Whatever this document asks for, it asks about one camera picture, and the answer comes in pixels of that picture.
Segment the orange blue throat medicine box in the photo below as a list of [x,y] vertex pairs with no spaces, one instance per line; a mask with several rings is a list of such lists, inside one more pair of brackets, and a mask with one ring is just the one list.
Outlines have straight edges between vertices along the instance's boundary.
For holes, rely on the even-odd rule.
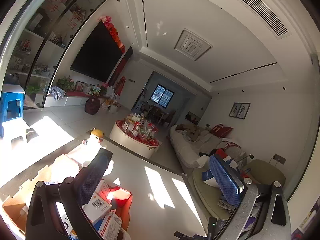
[[92,224],[95,224],[106,216],[112,205],[108,204],[97,193],[93,193],[89,202],[82,206],[84,213]]

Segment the blue white paper bag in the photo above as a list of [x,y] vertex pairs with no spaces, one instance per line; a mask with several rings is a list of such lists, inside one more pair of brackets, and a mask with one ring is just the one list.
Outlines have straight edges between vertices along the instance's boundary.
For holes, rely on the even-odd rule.
[[216,152],[208,160],[208,171],[203,175],[204,181],[215,179],[217,185],[222,189],[236,189],[241,191],[243,183],[239,178],[238,164],[230,156]]

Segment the red cardboard storage box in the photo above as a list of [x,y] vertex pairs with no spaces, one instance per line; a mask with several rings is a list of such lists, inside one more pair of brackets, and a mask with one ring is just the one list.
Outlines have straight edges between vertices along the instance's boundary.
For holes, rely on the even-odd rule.
[[82,206],[76,202],[76,176],[67,177],[61,183],[46,184],[44,179],[48,174],[50,171],[45,168],[39,178],[27,182],[1,205],[2,217],[9,220],[7,226],[2,227],[3,233],[10,233],[10,239],[17,239],[15,229],[25,233],[26,239],[68,239],[56,206],[62,203],[79,239],[101,239]]

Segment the orange fruit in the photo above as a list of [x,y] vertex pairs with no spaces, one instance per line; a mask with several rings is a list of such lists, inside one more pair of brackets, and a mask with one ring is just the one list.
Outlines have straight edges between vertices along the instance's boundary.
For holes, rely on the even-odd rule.
[[104,136],[104,132],[99,129],[93,129],[91,130],[91,135],[95,138],[101,139]]

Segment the red cushion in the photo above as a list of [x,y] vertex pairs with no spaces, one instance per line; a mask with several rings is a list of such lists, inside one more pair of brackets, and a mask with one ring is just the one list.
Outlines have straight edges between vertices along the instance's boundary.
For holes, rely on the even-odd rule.
[[210,130],[210,133],[222,139],[222,138],[225,138],[229,133],[231,133],[232,130],[233,130],[232,127],[225,126],[223,124],[218,124]]

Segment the white sofa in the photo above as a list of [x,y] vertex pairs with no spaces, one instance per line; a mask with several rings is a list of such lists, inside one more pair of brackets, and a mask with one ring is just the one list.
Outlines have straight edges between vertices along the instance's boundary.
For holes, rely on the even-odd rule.
[[240,167],[247,164],[247,153],[237,141],[229,138],[218,138],[209,131],[199,128],[197,138],[192,141],[186,130],[177,130],[177,125],[169,129],[170,142],[182,164],[187,168],[198,168],[204,164],[200,153],[209,154],[213,149],[223,149],[225,153],[239,163]]

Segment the round white red coffee table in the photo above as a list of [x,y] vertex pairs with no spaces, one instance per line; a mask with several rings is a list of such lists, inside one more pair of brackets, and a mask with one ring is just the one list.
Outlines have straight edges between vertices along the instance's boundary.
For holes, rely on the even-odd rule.
[[132,116],[117,120],[110,139],[121,146],[150,159],[161,143],[155,138],[157,127],[146,120],[132,120]]

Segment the dark maroon bag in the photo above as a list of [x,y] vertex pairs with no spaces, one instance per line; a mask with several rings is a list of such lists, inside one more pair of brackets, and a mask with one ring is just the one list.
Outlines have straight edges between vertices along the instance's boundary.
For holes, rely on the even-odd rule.
[[99,97],[95,94],[91,95],[85,103],[85,112],[90,115],[95,115],[100,108]]

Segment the green potted plant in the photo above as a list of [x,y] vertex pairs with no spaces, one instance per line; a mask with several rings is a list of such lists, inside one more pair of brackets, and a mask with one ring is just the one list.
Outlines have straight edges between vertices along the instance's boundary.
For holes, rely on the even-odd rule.
[[73,79],[71,79],[70,76],[65,76],[63,78],[58,79],[56,86],[67,92],[74,88],[74,81]]

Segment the blue plastic stool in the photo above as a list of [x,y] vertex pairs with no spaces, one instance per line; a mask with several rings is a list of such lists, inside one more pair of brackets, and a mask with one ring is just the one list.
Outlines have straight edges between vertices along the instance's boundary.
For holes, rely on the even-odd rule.
[[2,123],[23,117],[25,91],[20,85],[4,84],[1,92],[1,138],[4,136]]

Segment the dark window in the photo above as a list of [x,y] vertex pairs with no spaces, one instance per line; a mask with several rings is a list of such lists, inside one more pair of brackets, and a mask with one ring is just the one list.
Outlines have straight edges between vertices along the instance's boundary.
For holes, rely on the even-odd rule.
[[167,108],[169,102],[174,96],[174,92],[158,84],[153,91],[150,100],[153,103],[160,105],[163,108]]

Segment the ceiling air vent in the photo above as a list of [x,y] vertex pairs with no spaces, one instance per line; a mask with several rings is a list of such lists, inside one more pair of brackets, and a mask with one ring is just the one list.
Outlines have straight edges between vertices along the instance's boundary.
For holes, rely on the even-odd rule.
[[204,53],[212,49],[212,47],[210,43],[195,33],[188,29],[183,29],[175,45],[175,50],[189,59],[197,61]]

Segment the glass display cabinet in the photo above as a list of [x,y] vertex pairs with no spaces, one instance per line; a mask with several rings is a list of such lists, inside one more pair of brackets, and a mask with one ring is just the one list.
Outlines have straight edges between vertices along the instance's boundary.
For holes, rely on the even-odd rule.
[[18,29],[4,83],[25,91],[24,109],[44,107],[53,76],[71,40],[106,0],[33,0]]

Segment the framed wall pictures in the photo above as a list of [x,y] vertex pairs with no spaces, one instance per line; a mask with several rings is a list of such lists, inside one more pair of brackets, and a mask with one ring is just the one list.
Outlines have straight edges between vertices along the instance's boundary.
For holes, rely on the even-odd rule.
[[229,113],[229,116],[232,118],[238,118],[244,120],[250,108],[250,103],[244,102],[235,102]]

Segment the black wall television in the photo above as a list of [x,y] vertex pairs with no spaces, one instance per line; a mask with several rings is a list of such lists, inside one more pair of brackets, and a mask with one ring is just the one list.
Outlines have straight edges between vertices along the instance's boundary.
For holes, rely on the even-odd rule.
[[106,82],[121,56],[121,49],[103,22],[99,22],[82,45],[70,69]]

